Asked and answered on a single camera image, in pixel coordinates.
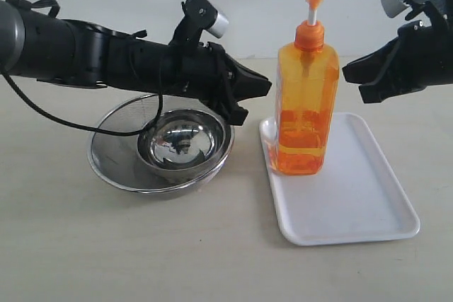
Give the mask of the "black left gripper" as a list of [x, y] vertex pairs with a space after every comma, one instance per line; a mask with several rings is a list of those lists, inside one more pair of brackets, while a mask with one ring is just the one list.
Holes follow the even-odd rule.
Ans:
[[247, 117], [247, 109], [238, 102], [265, 97], [272, 82], [236, 61], [220, 44], [208, 42], [205, 49], [214, 59], [214, 80], [207, 90], [207, 98], [200, 99], [200, 102], [222, 117], [227, 124], [242, 126]]

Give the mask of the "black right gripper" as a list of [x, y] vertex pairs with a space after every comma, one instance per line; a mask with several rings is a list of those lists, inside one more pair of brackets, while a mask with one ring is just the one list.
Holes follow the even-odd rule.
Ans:
[[445, 27], [405, 25], [385, 46], [342, 68], [348, 83], [359, 84], [364, 103], [452, 83], [452, 2], [447, 5]]

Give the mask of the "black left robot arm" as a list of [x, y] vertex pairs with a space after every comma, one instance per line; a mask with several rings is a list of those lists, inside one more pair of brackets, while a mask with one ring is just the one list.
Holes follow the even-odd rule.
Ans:
[[99, 24], [60, 18], [56, 0], [1, 1], [1, 72], [58, 86], [171, 95], [199, 100], [240, 126], [242, 100], [264, 97], [270, 80], [232, 58], [214, 42], [227, 17], [209, 0], [185, 0], [170, 42], [147, 40], [144, 30], [124, 33]]

